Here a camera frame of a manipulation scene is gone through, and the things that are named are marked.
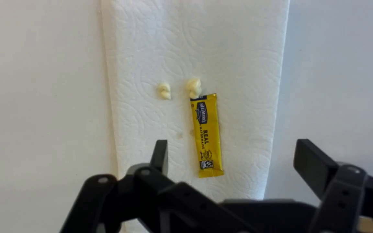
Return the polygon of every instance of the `paper towel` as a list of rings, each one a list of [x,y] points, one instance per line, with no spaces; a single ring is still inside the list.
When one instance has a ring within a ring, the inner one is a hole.
[[[263,198],[287,0],[102,0],[119,177],[168,140],[168,177],[215,199]],[[225,175],[198,179],[185,89],[217,93]],[[168,82],[172,100],[157,97]]]

